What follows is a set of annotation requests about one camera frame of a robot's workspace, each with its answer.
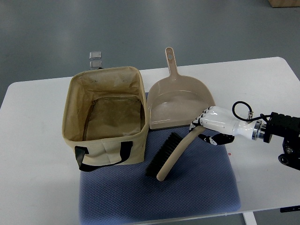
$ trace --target gray floor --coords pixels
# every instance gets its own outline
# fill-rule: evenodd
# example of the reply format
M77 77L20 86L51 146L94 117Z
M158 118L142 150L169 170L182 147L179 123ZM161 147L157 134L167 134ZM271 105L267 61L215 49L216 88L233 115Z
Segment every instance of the gray floor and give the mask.
M300 8L267 0L2 0L0 43L0 104L13 82L87 70L96 50L105 68L140 70L167 67L168 46L178 66L280 56L300 78ZM300 221L299 212L279 210L255 217L258 225ZM233 215L167 224L244 222Z

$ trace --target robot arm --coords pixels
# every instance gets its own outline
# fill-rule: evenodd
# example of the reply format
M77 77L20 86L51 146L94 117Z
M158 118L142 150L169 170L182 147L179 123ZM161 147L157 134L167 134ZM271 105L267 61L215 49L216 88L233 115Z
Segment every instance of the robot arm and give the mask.
M272 112L271 115L252 118L252 110L249 107L248 118L243 119L237 116L234 108L237 102L230 110L212 106L204 110L203 113L190 125L190 131L196 126L204 126L207 129L218 131L220 134L213 137L199 135L201 139L214 145L231 143L234 136L242 135L247 139L263 139L269 143L272 135L284 138L284 153L278 157L279 161L289 167L300 170L300 118L286 116Z

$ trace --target textured mat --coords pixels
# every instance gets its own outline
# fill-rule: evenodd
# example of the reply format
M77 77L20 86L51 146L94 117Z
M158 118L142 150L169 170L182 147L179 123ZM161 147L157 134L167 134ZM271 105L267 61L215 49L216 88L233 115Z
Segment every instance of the textured mat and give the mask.
M145 169L171 132L150 131L145 161L81 172L79 217L82 225L116 225L237 211L240 198L225 146L196 138L166 180L146 177Z

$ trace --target black bristles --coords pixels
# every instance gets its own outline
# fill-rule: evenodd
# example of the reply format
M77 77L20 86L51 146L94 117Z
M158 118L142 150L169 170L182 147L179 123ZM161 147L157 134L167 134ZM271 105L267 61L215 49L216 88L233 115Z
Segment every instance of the black bristles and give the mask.
M177 133L172 132L165 143L160 147L159 151L156 153L148 167L146 168L146 176L156 177L160 169L168 160L169 156L175 150L177 145L181 142L183 138Z

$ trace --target beige dustpan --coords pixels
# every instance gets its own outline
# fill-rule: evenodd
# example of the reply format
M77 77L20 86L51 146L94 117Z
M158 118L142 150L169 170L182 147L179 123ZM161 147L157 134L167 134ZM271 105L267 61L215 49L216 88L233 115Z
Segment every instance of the beige dustpan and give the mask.
M156 82L148 93L150 129L189 125L203 110L215 105L204 83L178 74L173 49L166 48L165 55L170 76Z

